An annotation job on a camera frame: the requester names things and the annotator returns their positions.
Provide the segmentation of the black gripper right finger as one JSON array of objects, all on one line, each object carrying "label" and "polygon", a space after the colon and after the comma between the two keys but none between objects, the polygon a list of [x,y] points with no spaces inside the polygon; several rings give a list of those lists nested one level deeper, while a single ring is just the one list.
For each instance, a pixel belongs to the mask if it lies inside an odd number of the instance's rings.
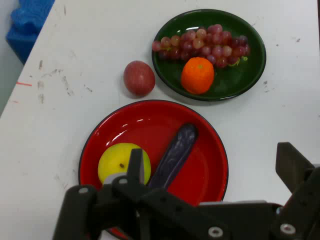
[{"label": "black gripper right finger", "polygon": [[291,197],[277,212],[271,225],[275,240],[318,240],[320,238],[320,167],[304,157],[291,143],[279,142],[277,175]]}]

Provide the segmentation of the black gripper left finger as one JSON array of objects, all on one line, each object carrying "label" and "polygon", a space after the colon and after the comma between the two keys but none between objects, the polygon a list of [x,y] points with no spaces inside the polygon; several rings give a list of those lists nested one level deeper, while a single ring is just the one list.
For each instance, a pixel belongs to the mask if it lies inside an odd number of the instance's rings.
[{"label": "black gripper left finger", "polygon": [[163,189],[140,183],[142,151],[131,152],[127,174],[100,190],[71,187],[64,196],[53,238],[97,240],[117,227],[133,240],[230,240],[222,222]]}]

